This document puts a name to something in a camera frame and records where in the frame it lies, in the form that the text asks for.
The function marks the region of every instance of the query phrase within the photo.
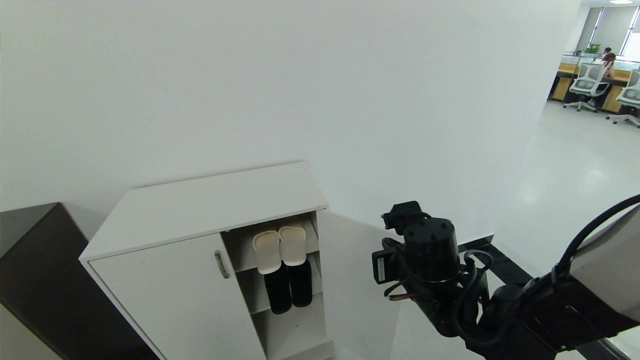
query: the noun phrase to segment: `label sticker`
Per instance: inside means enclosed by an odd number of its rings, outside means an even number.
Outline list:
[[[378,258],[378,281],[385,280],[385,258]]]

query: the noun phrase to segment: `dark cabinet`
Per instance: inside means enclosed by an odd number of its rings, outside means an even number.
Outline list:
[[[64,360],[156,360],[78,261],[60,203],[0,213],[0,302]]]

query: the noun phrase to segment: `window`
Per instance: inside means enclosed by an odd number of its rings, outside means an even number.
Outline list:
[[[631,58],[640,58],[640,33],[633,33],[627,39],[622,55]]]
[[[600,13],[598,13],[596,24],[593,26],[593,31],[591,32],[591,37],[589,38],[589,43],[587,44],[587,48],[591,47],[591,43],[593,42],[593,37],[596,35],[596,29],[598,28],[598,24],[600,23],[600,19],[602,18],[602,13],[604,13],[604,7],[600,8]]]
[[[634,26],[638,20],[638,13],[640,12],[640,6],[636,8],[634,16],[631,18],[631,24],[629,24],[629,30],[627,30],[627,36],[624,43],[622,43],[622,55],[631,56],[634,58],[640,58],[640,33],[634,33]]]

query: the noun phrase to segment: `white shoe cabinet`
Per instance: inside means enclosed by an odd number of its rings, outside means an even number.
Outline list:
[[[329,212],[304,162],[128,191],[80,261],[162,360],[387,360],[398,304],[372,277],[390,231]],[[274,315],[252,238],[304,219],[314,297]]]

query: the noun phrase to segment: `potted plant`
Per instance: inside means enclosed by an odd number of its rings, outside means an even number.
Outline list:
[[[589,54],[599,54],[600,53],[600,44],[591,44],[584,50],[585,53]]]

